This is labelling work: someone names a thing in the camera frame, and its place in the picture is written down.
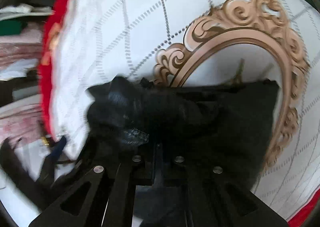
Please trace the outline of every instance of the ornate frame print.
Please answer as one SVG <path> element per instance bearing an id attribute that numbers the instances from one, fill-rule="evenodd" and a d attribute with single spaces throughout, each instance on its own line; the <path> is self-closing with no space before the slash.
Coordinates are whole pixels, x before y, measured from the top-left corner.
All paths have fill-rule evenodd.
<path id="1" fill-rule="evenodd" d="M 266 8 L 277 13 L 272 15 Z M 155 84 L 181 87 L 211 55 L 235 44 L 253 44 L 267 50 L 282 76 L 282 104 L 265 156 L 265 168 L 275 165 L 298 129 L 295 106 L 305 86 L 309 64 L 299 35 L 278 0 L 227 0 L 221 8 L 196 19 L 186 30 L 183 44 L 174 43 L 157 53 Z"/>

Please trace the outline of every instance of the screw head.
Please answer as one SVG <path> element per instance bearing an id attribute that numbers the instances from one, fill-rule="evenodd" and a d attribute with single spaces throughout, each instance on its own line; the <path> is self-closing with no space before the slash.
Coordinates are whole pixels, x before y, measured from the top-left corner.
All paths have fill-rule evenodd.
<path id="1" fill-rule="evenodd" d="M 140 162 L 140 161 L 141 161 L 141 156 L 139 156 L 139 155 L 133 156 L 133 157 L 132 157 L 132 161 L 134 161 L 134 162 Z"/>
<path id="2" fill-rule="evenodd" d="M 93 171 L 97 174 L 101 173 L 103 171 L 103 166 L 95 166 Z"/>
<path id="3" fill-rule="evenodd" d="M 175 162 L 177 162 L 177 163 L 182 163 L 182 162 L 184 161 L 184 157 L 182 157 L 182 156 L 177 156 L 174 160 L 175 160 Z"/>
<path id="4" fill-rule="evenodd" d="M 212 171 L 216 174 L 221 174 L 223 172 L 223 169 L 220 166 L 215 166 Z"/>

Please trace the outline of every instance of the red trim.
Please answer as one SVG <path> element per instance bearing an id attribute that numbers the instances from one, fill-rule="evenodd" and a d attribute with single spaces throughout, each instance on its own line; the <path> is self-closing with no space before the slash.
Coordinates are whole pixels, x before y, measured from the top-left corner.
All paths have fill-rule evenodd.
<path id="1" fill-rule="evenodd" d="M 47 40 L 48 33 L 53 26 L 54 23 L 61 23 L 63 21 L 63 17 L 67 10 L 67 2 L 68 0 L 56 0 L 53 10 L 54 15 L 50 16 L 47 20 L 47 23 L 44 26 L 44 37 L 43 37 L 43 52 L 47 51 Z M 50 96 L 52 90 L 52 82 L 51 82 L 51 71 L 52 71 L 52 63 L 49 65 L 40 64 L 38 67 L 39 74 L 41 75 L 41 79 L 39 81 L 40 91 L 42 94 L 41 107 L 43 110 L 43 121 L 45 129 L 49 134 L 51 134 L 50 128 L 50 114 L 49 114 L 49 105 L 50 105 Z"/>
<path id="2" fill-rule="evenodd" d="M 290 227 L 300 227 L 304 221 L 307 219 L 309 214 L 312 212 L 312 210 L 315 208 L 318 200 L 320 198 L 320 190 L 318 190 L 313 198 L 310 200 L 310 202 L 303 207 L 290 221 L 289 226 Z"/>

